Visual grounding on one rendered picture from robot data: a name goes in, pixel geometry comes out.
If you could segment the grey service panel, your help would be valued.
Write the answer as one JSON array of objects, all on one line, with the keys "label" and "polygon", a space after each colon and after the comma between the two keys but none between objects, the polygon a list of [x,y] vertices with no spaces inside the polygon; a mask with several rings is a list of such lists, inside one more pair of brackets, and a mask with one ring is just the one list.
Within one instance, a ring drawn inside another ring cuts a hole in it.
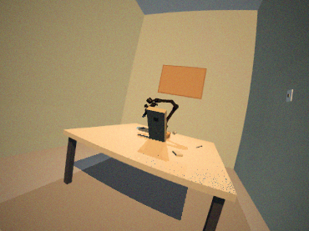
[{"label": "grey service panel", "polygon": [[149,106],[146,111],[149,138],[160,142],[166,142],[167,110]]}]

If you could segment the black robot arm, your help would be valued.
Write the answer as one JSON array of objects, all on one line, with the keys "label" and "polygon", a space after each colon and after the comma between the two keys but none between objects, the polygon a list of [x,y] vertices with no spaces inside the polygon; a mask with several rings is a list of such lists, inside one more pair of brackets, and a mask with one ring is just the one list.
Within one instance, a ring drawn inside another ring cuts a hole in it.
[{"label": "black robot arm", "polygon": [[[170,112],[170,114],[168,115],[167,117],[167,123],[170,119],[170,117],[173,115],[173,113],[179,108],[179,105],[176,104],[172,99],[171,100],[168,100],[168,99],[159,99],[159,98],[156,98],[156,99],[152,99],[152,98],[148,98],[146,100],[148,103],[150,103],[150,105],[152,107],[155,107],[155,106],[158,106],[157,103],[172,103],[172,105],[174,106],[172,108],[172,111]],[[155,103],[154,103],[155,102]],[[145,108],[148,108],[149,106],[147,104],[144,105]],[[168,128],[168,125],[166,123],[166,131],[167,131],[167,128]]]}]

